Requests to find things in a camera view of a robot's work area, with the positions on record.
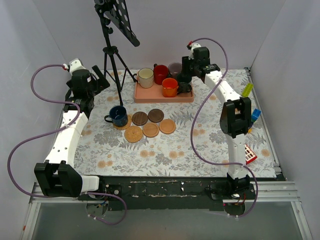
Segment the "dark blue mug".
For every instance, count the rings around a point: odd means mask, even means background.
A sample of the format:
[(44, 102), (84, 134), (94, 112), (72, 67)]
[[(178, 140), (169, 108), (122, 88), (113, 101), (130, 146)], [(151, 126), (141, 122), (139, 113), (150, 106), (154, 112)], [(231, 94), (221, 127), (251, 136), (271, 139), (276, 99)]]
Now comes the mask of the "dark blue mug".
[(107, 123), (112, 123), (116, 127), (124, 127), (128, 123), (127, 110), (123, 106), (114, 106), (110, 109), (109, 114), (104, 117)]

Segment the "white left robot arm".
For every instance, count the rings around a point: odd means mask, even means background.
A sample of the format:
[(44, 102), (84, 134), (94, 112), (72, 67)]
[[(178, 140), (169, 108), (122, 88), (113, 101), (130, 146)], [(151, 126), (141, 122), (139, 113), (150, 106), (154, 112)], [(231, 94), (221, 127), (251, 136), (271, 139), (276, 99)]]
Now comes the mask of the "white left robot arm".
[(91, 70), (75, 58), (65, 66), (71, 75), (66, 83), (60, 131), (43, 163), (34, 168), (42, 193), (47, 197), (79, 197), (89, 192), (95, 200), (106, 196), (106, 187), (95, 175), (81, 175), (74, 169), (75, 153), (82, 131), (94, 108), (94, 97), (108, 88), (110, 83), (97, 65)]

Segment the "woven cork coaster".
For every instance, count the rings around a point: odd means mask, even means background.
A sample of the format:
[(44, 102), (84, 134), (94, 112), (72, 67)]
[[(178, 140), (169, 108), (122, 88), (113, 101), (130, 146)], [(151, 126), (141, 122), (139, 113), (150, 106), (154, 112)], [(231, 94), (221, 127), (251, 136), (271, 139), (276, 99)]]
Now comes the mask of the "woven cork coaster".
[(136, 143), (143, 137), (143, 130), (138, 126), (130, 126), (124, 132), (124, 137), (129, 143)]
[(116, 126), (115, 124), (113, 124), (113, 127), (116, 128), (117, 130), (121, 130), (121, 131), (122, 130), (126, 130), (127, 128), (129, 128), (131, 126), (131, 124), (132, 124), (132, 115), (129, 114), (127, 117), (128, 117), (128, 121), (127, 121), (126, 125), (124, 125), (124, 126)]

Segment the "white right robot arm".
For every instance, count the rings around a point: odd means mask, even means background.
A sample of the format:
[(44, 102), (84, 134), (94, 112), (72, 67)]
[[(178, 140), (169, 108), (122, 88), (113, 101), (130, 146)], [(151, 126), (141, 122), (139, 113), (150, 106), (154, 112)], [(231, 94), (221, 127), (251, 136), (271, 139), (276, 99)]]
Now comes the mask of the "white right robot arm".
[(222, 104), (219, 120), (221, 131), (225, 134), (228, 144), (229, 161), (227, 172), (227, 195), (237, 199), (250, 185), (246, 166), (245, 139), (251, 124), (252, 102), (249, 97), (242, 97), (225, 80), (227, 72), (211, 64), (210, 52), (195, 40), (187, 48), (188, 56), (182, 57), (182, 70), (177, 75), (177, 81), (189, 84), (192, 77), (198, 77), (211, 89)]

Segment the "light wooden coaster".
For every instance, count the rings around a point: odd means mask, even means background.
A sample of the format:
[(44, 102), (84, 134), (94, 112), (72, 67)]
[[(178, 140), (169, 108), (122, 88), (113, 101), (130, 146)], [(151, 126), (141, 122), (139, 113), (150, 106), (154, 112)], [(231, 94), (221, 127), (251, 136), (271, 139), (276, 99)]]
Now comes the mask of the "light wooden coaster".
[(171, 134), (176, 130), (176, 124), (172, 119), (163, 119), (159, 124), (159, 129), (164, 134)]
[(156, 137), (159, 134), (159, 126), (154, 122), (148, 122), (143, 126), (142, 132), (148, 138)]

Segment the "dark wooden coaster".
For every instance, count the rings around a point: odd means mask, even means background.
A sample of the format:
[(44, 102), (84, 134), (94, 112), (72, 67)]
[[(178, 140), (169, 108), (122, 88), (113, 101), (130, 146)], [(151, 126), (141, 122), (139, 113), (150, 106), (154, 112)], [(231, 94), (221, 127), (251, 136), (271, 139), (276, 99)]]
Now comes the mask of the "dark wooden coaster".
[(131, 120), (135, 125), (142, 126), (148, 122), (148, 115), (143, 111), (138, 111), (132, 115)]
[(159, 123), (164, 119), (163, 111), (158, 108), (150, 110), (147, 116), (148, 119), (153, 123)]

